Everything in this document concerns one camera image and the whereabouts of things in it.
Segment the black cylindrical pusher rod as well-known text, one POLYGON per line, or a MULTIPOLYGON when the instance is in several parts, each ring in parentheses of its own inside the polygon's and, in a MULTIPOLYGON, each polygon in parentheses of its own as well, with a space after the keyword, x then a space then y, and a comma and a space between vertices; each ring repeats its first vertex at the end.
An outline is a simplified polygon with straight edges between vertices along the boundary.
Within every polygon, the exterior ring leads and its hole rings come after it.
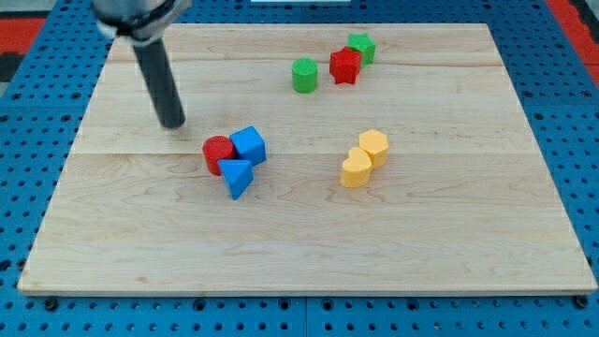
POLYGON ((163 39, 135 47, 134 53, 159 124, 169 129, 181 127, 185 114, 163 39))

